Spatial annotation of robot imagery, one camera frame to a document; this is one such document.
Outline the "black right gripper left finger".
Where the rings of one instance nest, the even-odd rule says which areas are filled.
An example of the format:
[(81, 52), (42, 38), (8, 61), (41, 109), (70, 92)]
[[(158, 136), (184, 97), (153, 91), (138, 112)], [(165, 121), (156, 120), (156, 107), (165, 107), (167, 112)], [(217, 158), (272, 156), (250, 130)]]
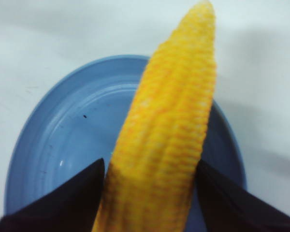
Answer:
[(99, 208), (104, 160), (98, 159), (54, 191), (0, 219), (0, 232), (89, 232)]

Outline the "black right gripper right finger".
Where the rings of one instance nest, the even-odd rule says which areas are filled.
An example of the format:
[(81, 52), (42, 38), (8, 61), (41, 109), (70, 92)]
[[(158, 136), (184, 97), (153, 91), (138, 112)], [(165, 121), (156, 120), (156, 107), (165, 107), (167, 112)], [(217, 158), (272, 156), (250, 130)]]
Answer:
[(205, 161), (197, 192), (209, 232), (290, 232), (290, 216), (238, 186)]

